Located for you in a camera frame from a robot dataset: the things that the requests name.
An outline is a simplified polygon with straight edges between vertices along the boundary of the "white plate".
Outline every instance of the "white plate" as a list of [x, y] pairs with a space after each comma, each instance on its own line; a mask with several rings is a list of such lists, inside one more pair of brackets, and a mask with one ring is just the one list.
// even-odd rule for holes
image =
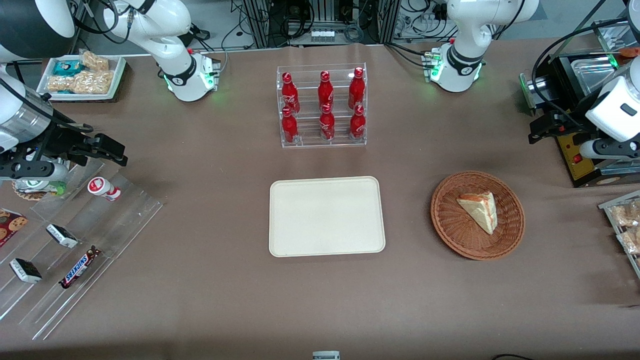
[[[127, 60], [122, 56], [112, 56], [112, 55], [101, 55], [101, 57], [109, 60], [109, 70], [113, 71], [113, 80], [111, 80], [111, 86], [109, 87], [109, 91], [106, 94], [66, 94], [66, 93], [58, 93], [58, 92], [49, 92], [51, 94], [51, 100], [54, 101], [103, 101], [110, 100], [116, 94], [116, 90], [118, 90], [118, 85], [120, 84], [120, 78], [122, 78], [122, 74], [124, 73], [125, 65], [127, 65]], [[78, 60], [78, 55], [64, 55], [59, 58], [49, 59], [49, 63], [44, 70], [44, 74], [42, 78], [40, 78], [40, 83], [38, 84], [38, 88], [36, 92], [40, 95], [48, 92], [47, 84], [49, 83], [49, 76], [53, 73], [54, 66], [59, 61], [70, 61], [70, 60]]]
[[269, 203], [269, 251], [278, 258], [385, 248], [375, 177], [276, 181]]

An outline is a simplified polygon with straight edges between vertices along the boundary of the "brown table surface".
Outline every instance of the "brown table surface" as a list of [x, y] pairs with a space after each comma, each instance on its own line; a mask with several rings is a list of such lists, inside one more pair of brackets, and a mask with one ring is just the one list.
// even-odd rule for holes
[[[638, 281], [596, 205], [638, 186], [573, 189], [553, 140], [527, 143], [518, 75], [549, 40], [493, 44], [462, 94], [383, 46], [232, 53], [218, 92], [178, 101], [150, 57], [128, 58], [116, 104], [57, 104], [126, 144], [121, 173], [164, 208], [45, 341], [10, 317], [2, 359], [637, 358]], [[366, 61], [364, 148], [280, 147], [278, 65]], [[498, 261], [461, 258], [428, 217], [437, 184], [482, 170], [519, 196], [527, 228]], [[276, 180], [374, 176], [379, 254], [274, 258]], [[1, 189], [3, 206], [31, 205]]]

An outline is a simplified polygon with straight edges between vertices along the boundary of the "brown woven basket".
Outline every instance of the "brown woven basket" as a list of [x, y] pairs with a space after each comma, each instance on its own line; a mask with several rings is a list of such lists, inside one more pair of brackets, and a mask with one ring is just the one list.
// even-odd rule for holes
[[[464, 193], [492, 192], [498, 215], [487, 234], [458, 204]], [[518, 197], [495, 176], [464, 171], [444, 179], [431, 197], [431, 219], [442, 240], [458, 254], [475, 260], [499, 259], [512, 252], [524, 234], [524, 211]]]

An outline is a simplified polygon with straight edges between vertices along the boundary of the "coca-cola bottle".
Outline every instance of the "coca-cola bottle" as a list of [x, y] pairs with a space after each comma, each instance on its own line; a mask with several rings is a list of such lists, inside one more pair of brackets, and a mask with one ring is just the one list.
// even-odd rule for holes
[[297, 143], [300, 140], [300, 135], [298, 135], [298, 122], [288, 107], [282, 109], [282, 131], [284, 132], [284, 140], [286, 142]]
[[353, 109], [357, 104], [362, 104], [365, 88], [363, 74], [364, 69], [361, 67], [357, 67], [353, 71], [353, 80], [349, 85], [349, 109]]
[[329, 81], [329, 72], [324, 70], [320, 73], [320, 86], [318, 86], [318, 106], [329, 103], [333, 106], [333, 85]]
[[320, 137], [323, 140], [333, 140], [335, 135], [335, 117], [331, 111], [333, 106], [329, 103], [322, 105], [322, 114], [320, 114]]
[[354, 142], [361, 142], [364, 136], [364, 131], [367, 127], [367, 120], [364, 118], [364, 107], [362, 105], [356, 105], [354, 114], [351, 117], [351, 124], [349, 127], [349, 137]]
[[300, 100], [298, 99], [298, 88], [291, 81], [291, 73], [282, 74], [282, 99], [285, 106], [288, 106], [296, 114], [300, 112]]

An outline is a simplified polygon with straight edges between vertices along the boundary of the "clear acrylic stand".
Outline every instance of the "clear acrylic stand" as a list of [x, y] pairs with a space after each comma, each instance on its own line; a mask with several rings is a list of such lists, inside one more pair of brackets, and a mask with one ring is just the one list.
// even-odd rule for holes
[[104, 163], [98, 159], [89, 159], [86, 166], [76, 165], [69, 172], [67, 191], [62, 196], [45, 195], [37, 204], [31, 207], [42, 220], [50, 221], [70, 199], [78, 192], [86, 189], [86, 185], [104, 167]]
[[[54, 216], [53, 223], [65, 227], [80, 242], [68, 249], [58, 244], [46, 232], [48, 222], [28, 236], [12, 252], [11, 258], [32, 262], [42, 275], [37, 284], [20, 281], [9, 266], [0, 268], [0, 312], [4, 317], [19, 302], [28, 309], [20, 324], [33, 339], [46, 339], [104, 271], [121, 255], [162, 204], [120, 174], [110, 180], [122, 191], [120, 198], [110, 202], [103, 197], [80, 192], [87, 198], [80, 209], [64, 206]], [[69, 222], [59, 219], [75, 213]], [[69, 288], [58, 282], [64, 278], [82, 255], [94, 245], [102, 251], [87, 271]]]
[[[297, 147], [333, 147], [333, 146], [364, 146], [367, 144], [367, 131], [358, 142], [349, 137], [349, 125], [353, 110], [349, 109], [349, 85], [353, 79], [353, 70], [356, 67], [364, 69], [363, 79], [367, 83], [367, 64], [331, 64], [331, 65], [300, 65], [279, 66], [276, 74], [276, 96], [278, 100], [278, 114], [280, 126], [280, 142], [283, 148]], [[320, 136], [320, 109], [318, 104], [317, 89], [320, 85], [320, 72], [327, 70], [331, 75], [333, 85], [333, 116], [335, 117], [335, 137], [333, 140], [323, 140]], [[291, 73], [293, 83], [298, 88], [300, 98], [300, 112], [295, 114], [298, 121], [298, 143], [287, 143], [282, 130], [282, 74]], [[363, 106], [367, 121], [367, 89], [365, 87]]]
[[[22, 228], [16, 235], [9, 239], [9, 241], [0, 248], [0, 266], [4, 266], [3, 263], [10, 261], [15, 258], [13, 256], [14, 252], [18, 251], [20, 247], [28, 245], [35, 248], [42, 248], [48, 241], [48, 238], [45, 238], [45, 243], [39, 242], [38, 239], [33, 238], [32, 236], [35, 233], [41, 233], [44, 222], [49, 222], [63, 209], [65, 206], [69, 205], [70, 202], [74, 199], [77, 199], [78, 193], [80, 190], [85, 189], [86, 185], [89, 183], [89, 180], [96, 176], [98, 172], [104, 167], [104, 163], [101, 160], [97, 159], [89, 159], [86, 166], [82, 167], [79, 165], [74, 166], [70, 171], [67, 178], [67, 190], [61, 196], [53, 196], [53, 195], [45, 195], [40, 201], [38, 201], [34, 206], [31, 207], [32, 213], [23, 214], [29, 222]], [[2, 277], [0, 275], [0, 284], [4, 284], [2, 282]], [[0, 295], [0, 320], [2, 319], [2, 300]]]

